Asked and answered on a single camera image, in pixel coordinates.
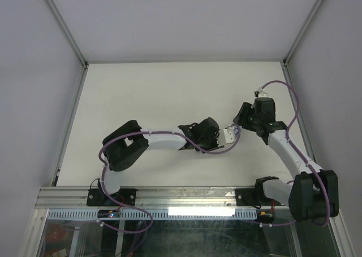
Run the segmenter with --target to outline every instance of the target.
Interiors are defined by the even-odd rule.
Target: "white tabletop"
[[[172,128],[214,118],[232,123],[242,103],[270,80],[284,80],[278,62],[128,63],[90,65],[58,186],[89,186],[102,172],[102,140],[131,119],[142,127]],[[287,88],[272,84],[277,120],[294,115]],[[298,124],[293,139],[303,147]],[[246,186],[256,178],[291,178],[279,157],[255,134],[242,130],[223,155],[195,151],[146,151],[120,179],[122,186]]]

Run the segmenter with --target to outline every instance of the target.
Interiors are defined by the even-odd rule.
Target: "black cable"
[[[96,178],[96,179],[93,180],[93,182],[95,182],[96,180],[98,180],[98,182],[99,182],[101,179]],[[90,183],[89,189],[92,189],[92,184],[93,184],[93,182]]]

